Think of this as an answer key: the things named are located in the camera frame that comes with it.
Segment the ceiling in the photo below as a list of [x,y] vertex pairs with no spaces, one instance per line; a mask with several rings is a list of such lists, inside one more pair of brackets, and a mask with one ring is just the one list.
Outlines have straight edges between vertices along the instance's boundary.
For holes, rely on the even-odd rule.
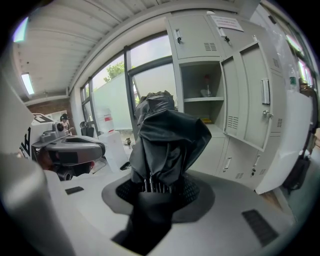
[[29,73],[34,95],[61,95],[91,49],[126,19],[170,0],[55,0],[34,11],[25,40],[14,43],[18,73]]

